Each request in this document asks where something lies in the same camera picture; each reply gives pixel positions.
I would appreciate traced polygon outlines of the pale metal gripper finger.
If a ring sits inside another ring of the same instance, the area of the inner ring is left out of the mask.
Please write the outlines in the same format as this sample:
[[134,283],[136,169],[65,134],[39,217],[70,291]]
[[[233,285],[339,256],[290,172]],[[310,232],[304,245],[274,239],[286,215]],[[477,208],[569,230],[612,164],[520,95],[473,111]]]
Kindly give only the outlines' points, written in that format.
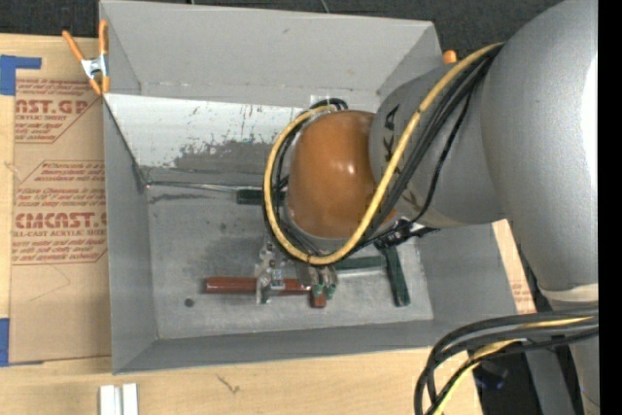
[[259,275],[282,275],[282,252],[270,239],[266,239],[259,250]]
[[275,279],[268,275],[259,276],[256,282],[256,303],[267,304],[271,297],[285,288],[283,279]]

